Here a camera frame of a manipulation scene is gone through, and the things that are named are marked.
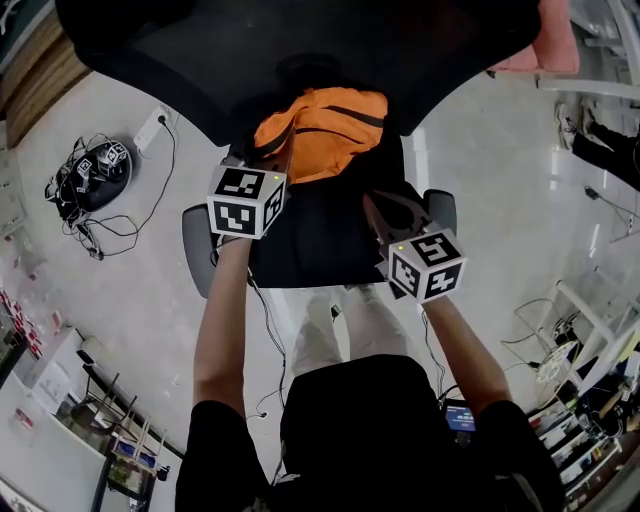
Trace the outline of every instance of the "black chair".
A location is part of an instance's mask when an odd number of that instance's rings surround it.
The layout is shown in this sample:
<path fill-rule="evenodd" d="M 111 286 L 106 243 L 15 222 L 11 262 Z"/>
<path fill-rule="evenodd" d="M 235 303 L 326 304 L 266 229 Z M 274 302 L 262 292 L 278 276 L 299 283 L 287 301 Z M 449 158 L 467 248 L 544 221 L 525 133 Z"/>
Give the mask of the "black chair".
<path fill-rule="evenodd" d="M 56 1 L 88 67 L 155 96 L 214 144 L 232 144 L 240 154 L 250 152 L 258 124 L 305 88 L 354 87 L 387 97 L 379 146 L 340 176 L 290 187 L 283 213 L 252 248 L 261 287 L 379 281 L 380 256 L 362 210 L 367 191 L 404 194 L 434 217 L 455 217 L 450 196 L 419 198 L 404 181 L 400 136 L 469 78 L 531 44 L 540 30 L 537 4 L 110 0 L 87 23 L 84 4 Z M 405 222 L 404 212 L 388 209 L 399 226 Z M 187 259 L 203 296 L 214 243 L 204 221 L 200 207 L 183 216 Z"/>
<path fill-rule="evenodd" d="M 289 187 L 290 199 L 267 236 L 254 242 L 249 266 L 261 288 L 306 288 L 381 282 L 381 257 L 370 232 L 362 197 L 385 190 L 419 204 L 443 228 L 457 232 L 453 196 L 429 190 L 420 197 L 404 181 L 400 138 L 385 135 L 379 146 L 355 158 L 340 176 Z M 411 222 L 410 212 L 377 197 L 376 205 L 394 226 Z M 218 235 L 211 233 L 207 205 L 186 210 L 182 235 L 189 270 L 207 297 Z"/>

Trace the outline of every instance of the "orange bag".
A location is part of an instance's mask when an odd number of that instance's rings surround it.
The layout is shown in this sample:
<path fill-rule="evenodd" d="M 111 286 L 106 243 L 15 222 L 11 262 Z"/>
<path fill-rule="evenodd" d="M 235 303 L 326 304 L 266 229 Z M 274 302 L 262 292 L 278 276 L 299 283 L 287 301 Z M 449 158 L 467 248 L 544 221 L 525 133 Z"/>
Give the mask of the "orange bag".
<path fill-rule="evenodd" d="M 291 183 L 337 176 L 351 159 L 378 145 L 387 99 L 377 92 L 334 87 L 309 90 L 286 112 L 262 122 L 255 134 L 261 156 L 277 153 L 296 130 Z"/>

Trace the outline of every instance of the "white shelf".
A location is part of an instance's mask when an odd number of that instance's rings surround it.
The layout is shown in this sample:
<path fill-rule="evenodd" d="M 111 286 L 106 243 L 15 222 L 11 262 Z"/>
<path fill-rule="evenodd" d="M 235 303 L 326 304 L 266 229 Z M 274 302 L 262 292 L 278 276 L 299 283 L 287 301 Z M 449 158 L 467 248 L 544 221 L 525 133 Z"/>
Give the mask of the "white shelf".
<path fill-rule="evenodd" d="M 578 460 L 574 461 L 573 464 L 571 464 L 571 466 L 565 468 L 562 470 L 562 473 L 560 473 L 560 478 L 562 479 L 562 475 L 564 475 L 567 471 L 569 471 L 570 469 L 572 469 L 574 466 L 579 465 L 583 460 L 589 458 L 591 456 L 591 454 L 593 453 L 593 451 L 596 448 L 600 448 L 605 441 L 608 441 L 608 439 L 602 439 L 601 441 L 598 441 L 596 444 L 594 444 L 587 453 L 585 453 L 582 457 L 580 457 Z"/>
<path fill-rule="evenodd" d="M 580 481 L 578 483 L 576 483 L 575 485 L 572 485 L 571 488 L 567 491 L 567 496 L 570 496 L 571 494 L 573 494 L 577 489 L 579 489 L 582 485 L 584 485 L 584 483 L 589 480 L 593 475 L 595 475 L 598 470 L 604 466 L 607 461 L 613 457 L 614 454 L 621 452 L 622 451 L 622 446 L 620 446 L 620 443 L 618 442 L 617 439 L 614 439 L 613 441 L 614 443 L 614 447 L 613 449 L 607 454 L 606 457 L 604 457 L 597 465 L 596 467 L 590 469 L 587 471 L 587 474 L 582 477 L 580 479 Z"/>
<path fill-rule="evenodd" d="M 587 435 L 587 433 L 583 430 L 581 431 L 576 437 L 574 437 L 571 441 L 569 441 L 566 445 L 564 445 L 562 448 L 557 449 L 555 452 L 553 452 L 551 454 L 551 458 L 554 458 L 556 455 L 563 453 L 567 450 L 567 448 L 571 448 L 574 446 L 575 442 L 580 439 L 582 440 L 585 436 Z"/>

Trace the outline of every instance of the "white floor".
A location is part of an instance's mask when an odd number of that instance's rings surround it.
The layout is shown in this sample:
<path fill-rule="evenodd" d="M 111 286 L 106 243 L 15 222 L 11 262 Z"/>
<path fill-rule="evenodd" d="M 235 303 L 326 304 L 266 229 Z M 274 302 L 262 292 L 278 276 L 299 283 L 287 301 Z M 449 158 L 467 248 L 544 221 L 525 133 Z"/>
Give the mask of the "white floor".
<path fill-rule="evenodd" d="M 552 93 L 538 91 L 530 77 L 480 75 L 455 91 L 405 141 L 407 178 L 419 192 L 427 187 L 453 193 L 458 204 L 458 238 L 471 257 L 453 299 L 504 368 L 518 362 L 500 340 L 529 334 L 512 311 L 536 297 L 553 297 L 558 279 L 579 286 L 585 272 L 606 263 L 621 278 L 635 268 L 640 236 L 609 246 L 614 215 L 583 192 L 591 184 L 609 199 L 634 207 L 635 194 L 615 178 L 557 148 Z M 204 202 L 213 166 L 226 154 L 187 119 L 180 118 L 176 171 L 138 246 L 104 262 L 92 260 L 61 233 L 61 221 L 43 198 L 44 186 L 79 135 L 101 131 L 133 137 L 157 101 L 128 86 L 92 74 L 68 93 L 36 125 L 18 148 L 29 215 L 28 229 L 46 258 L 55 299 L 69 322 L 95 335 L 110 352 L 125 386 L 140 396 L 154 424 L 167 428 L 177 446 L 186 445 L 191 408 L 191 366 L 204 300 L 187 268 L 181 213 Z M 169 171 L 171 142 L 161 133 L 145 151 L 135 181 L 97 216 L 126 213 L 146 218 Z M 594 230 L 599 225 L 594 240 Z M 101 238 L 105 249 L 127 241 Z M 424 343 L 424 328 L 409 299 L 389 307 L 415 340 L 416 357 L 435 385 L 435 368 Z M 291 352 L 303 314 L 300 292 L 268 294 L 284 343 Z M 525 311 L 532 324 L 541 309 Z M 260 398 L 276 389 L 281 361 L 264 328 L 264 316 L 249 294 L 246 404 L 251 414 Z M 444 362 L 435 337 L 436 357 Z M 527 360 L 539 360 L 535 340 L 518 346 Z M 539 399 L 526 366 L 508 371 L 515 400 L 531 409 Z M 453 383 L 447 370 L 444 386 Z M 280 407 L 266 400 L 265 419 L 249 420 L 267 474 L 279 459 Z"/>

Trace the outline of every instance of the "electronic device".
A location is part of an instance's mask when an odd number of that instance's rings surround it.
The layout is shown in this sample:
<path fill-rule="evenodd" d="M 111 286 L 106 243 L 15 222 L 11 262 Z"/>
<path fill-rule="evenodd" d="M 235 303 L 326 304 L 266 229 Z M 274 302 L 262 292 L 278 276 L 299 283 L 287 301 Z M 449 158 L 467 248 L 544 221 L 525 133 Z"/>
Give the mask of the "electronic device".
<path fill-rule="evenodd" d="M 473 414 L 464 400 L 445 400 L 443 411 L 449 428 L 454 432 L 476 431 Z"/>
<path fill-rule="evenodd" d="M 88 143 L 82 137 L 76 140 L 66 162 L 45 187 L 45 199 L 58 208 L 63 234 L 73 236 L 94 259 L 101 261 L 109 254 L 102 252 L 91 230 L 92 225 L 102 225 L 101 221 L 89 217 L 113 202 L 132 176 L 133 159 L 127 147 L 98 133 Z M 131 224 L 136 231 L 119 236 L 136 235 L 137 228 Z"/>

